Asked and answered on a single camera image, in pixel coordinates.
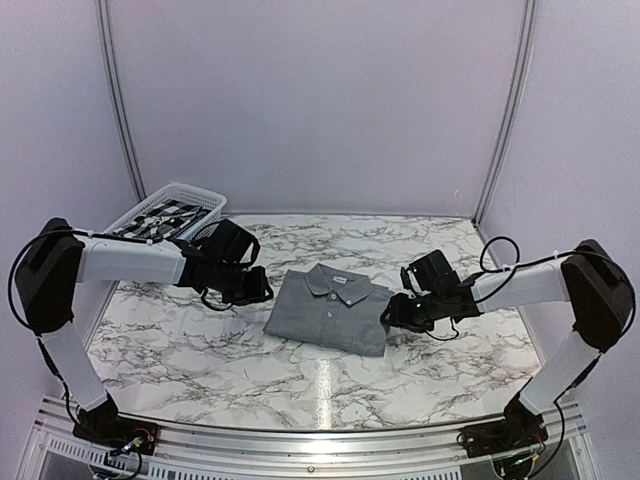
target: shirt collar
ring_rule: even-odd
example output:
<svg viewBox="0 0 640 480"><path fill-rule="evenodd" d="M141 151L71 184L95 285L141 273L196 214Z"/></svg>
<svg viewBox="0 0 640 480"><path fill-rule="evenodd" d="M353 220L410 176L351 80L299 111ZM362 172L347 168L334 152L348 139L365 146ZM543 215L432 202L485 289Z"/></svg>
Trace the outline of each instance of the shirt collar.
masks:
<svg viewBox="0 0 640 480"><path fill-rule="evenodd" d="M335 288L327 276L339 276L347 279L347 284ZM307 286L313 295L321 297L335 291L340 300L351 306L365 299L372 291L373 285L366 275L349 273L318 263L304 275Z"/></svg>

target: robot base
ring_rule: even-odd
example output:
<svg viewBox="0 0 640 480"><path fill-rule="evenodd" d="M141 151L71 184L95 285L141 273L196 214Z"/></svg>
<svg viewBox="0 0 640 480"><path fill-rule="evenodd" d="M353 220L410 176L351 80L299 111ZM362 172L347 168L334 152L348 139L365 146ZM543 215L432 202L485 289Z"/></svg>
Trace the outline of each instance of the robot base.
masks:
<svg viewBox="0 0 640 480"><path fill-rule="evenodd" d="M123 444L130 442L136 437L145 438L145 442L138 447L138 451L143 455L153 455L158 442L158 425L144 420L125 418L118 416L116 425L111 430L112 438L94 435L89 430L76 425L73 428L73 436L92 443L98 443L113 448L120 448Z"/></svg>
<svg viewBox="0 0 640 480"><path fill-rule="evenodd" d="M531 445L549 438L542 428L535 433L509 435L506 420L469 425L461 430L458 443L467 451L469 458L495 455Z"/></svg>

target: metal frame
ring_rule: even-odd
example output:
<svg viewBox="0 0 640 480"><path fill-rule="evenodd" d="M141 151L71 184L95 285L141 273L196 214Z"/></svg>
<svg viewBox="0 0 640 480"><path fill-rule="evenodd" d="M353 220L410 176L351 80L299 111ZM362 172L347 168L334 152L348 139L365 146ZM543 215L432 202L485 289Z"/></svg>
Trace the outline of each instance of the metal frame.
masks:
<svg viewBox="0 0 640 480"><path fill-rule="evenodd" d="M509 88L509 96L507 97L507 104L505 106L504 115L502 117L502 124L500 125L500 133L496 140L496 145L493 149L493 155L491 157L491 164L489 165L489 171L487 178L485 179L484 186L482 187L482 193L478 200L478 207L476 213L473 216L473 223L479 225L484 220L489 204L491 203L491 197L495 191L498 176L500 170L504 164L504 159L507 154L507 148L509 146L509 139L511 138L511 131L513 130L513 124L516 117L516 112L520 101L522 99L522 93L524 91L524 85L526 83L527 71L529 67L529 60L531 58L531 44L533 41L533 27L535 25L536 16L536 4L537 0L525 0L525 5L522 15L522 24L520 27L520 40L518 42L518 52L516 54L516 63L513 69L513 77L511 78L511 87Z"/></svg>
<svg viewBox="0 0 640 480"><path fill-rule="evenodd" d="M98 31L102 46L102 57L106 68L107 84L113 104L116 126L118 128L120 141L122 142L122 150L131 185L133 186L137 200L140 202L147 197L147 193L144 181L142 180L138 158L136 157L136 149L133 144L133 137L131 135L131 129L129 128L129 121L127 120L124 96L122 95L122 87L120 85L109 2L107 0L96 0L96 11L98 14Z"/></svg>
<svg viewBox="0 0 640 480"><path fill-rule="evenodd" d="M580 409L575 402L566 402L562 407L566 418L565 438L571 441L572 447L581 450L581 455L576 455L574 448L576 463L580 463L580 478L594 480L597 477L591 466L588 441L583 439L586 431ZM553 409L545 412L544 417L550 435L548 443L553 448L560 435L560 416ZM156 452L145 459L145 474L140 478L191 478L181 477L179 473L192 474L199 480L208 476L229 480L274 477L415 480L429 478L434 473L442 473L446 478L447 472L459 471L462 465L489 459L468 459L464 449L456 443L462 426L488 418L499 416L425 427L358 432L246 430L160 420L157 421L161 432ZM89 459L93 454L92 460L97 466L106 449L73 438L72 429L73 423L67 416L64 402L45 397L17 478L39 478L47 451L66 452L66 456L75 456L76 459L85 458L85 455Z"/></svg>

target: shirt placket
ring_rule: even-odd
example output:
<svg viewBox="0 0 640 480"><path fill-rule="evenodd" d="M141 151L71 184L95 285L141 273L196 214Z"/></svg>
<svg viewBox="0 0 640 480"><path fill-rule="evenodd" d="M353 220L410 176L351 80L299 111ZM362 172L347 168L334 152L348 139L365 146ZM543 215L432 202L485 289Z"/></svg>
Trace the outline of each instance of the shirt placket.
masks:
<svg viewBox="0 0 640 480"><path fill-rule="evenodd" d="M324 312L322 312L322 339L325 341L326 332L331 332L338 325L338 310L340 309L340 298L335 290L327 295Z"/></svg>

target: polo shirt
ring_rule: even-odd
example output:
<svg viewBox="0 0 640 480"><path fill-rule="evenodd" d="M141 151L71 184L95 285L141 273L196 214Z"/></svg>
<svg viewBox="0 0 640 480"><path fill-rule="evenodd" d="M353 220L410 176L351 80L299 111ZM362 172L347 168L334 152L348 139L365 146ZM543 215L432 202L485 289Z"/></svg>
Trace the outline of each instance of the polo shirt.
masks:
<svg viewBox="0 0 640 480"><path fill-rule="evenodd" d="M289 270L265 333L381 357L389 327L380 323L393 293L369 277L317 264Z"/></svg>

